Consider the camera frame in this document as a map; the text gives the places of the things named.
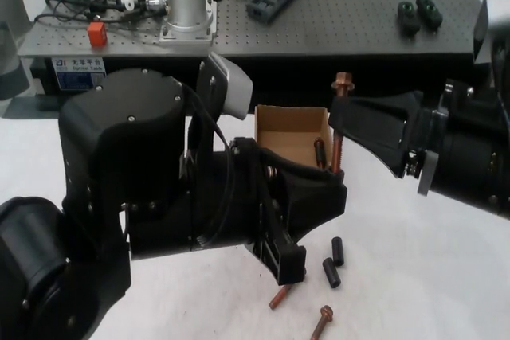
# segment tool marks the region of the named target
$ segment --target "small cardboard box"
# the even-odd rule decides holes
[[[261,147],[306,166],[317,167],[314,141],[324,141],[328,164],[332,160],[332,132],[324,107],[255,107],[255,139]]]

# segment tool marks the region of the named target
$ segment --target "sticker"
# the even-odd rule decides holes
[[[100,85],[106,77],[102,57],[58,57],[52,62],[62,91],[86,91]]]

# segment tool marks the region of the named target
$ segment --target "black rubber cylinder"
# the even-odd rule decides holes
[[[313,146],[316,149],[317,166],[320,169],[326,169],[326,165],[328,162],[326,159],[326,150],[324,149],[324,141],[322,140],[322,138],[321,137],[317,138],[314,141]]]
[[[331,288],[337,288],[342,282],[340,280],[338,272],[336,271],[333,259],[326,258],[324,262],[322,262],[322,267],[324,267],[324,272],[326,272],[326,276],[328,278],[328,282]]]
[[[331,239],[331,246],[333,250],[333,263],[336,267],[343,266],[343,243],[342,238],[336,236]]]

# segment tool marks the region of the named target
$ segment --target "copper bolt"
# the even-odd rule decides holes
[[[285,296],[287,296],[288,292],[292,290],[292,287],[294,284],[287,284],[286,286],[283,286],[281,290],[278,291],[278,293],[274,296],[273,300],[271,300],[271,303],[269,303],[269,308],[274,310],[280,303],[285,299]]]
[[[349,91],[354,89],[352,75],[346,72],[337,73],[336,80],[331,87],[336,91],[337,97],[347,97]],[[333,158],[331,159],[331,171],[333,173],[340,172],[340,167],[342,165],[342,146],[343,137],[335,133],[333,139]]]
[[[326,324],[333,320],[333,310],[330,306],[324,306],[320,309],[320,320],[317,323],[316,330],[313,331],[311,340],[319,340]]]

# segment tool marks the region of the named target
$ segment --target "red component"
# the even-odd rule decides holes
[[[106,45],[106,27],[102,21],[93,21],[88,26],[88,39],[92,47],[104,47]]]

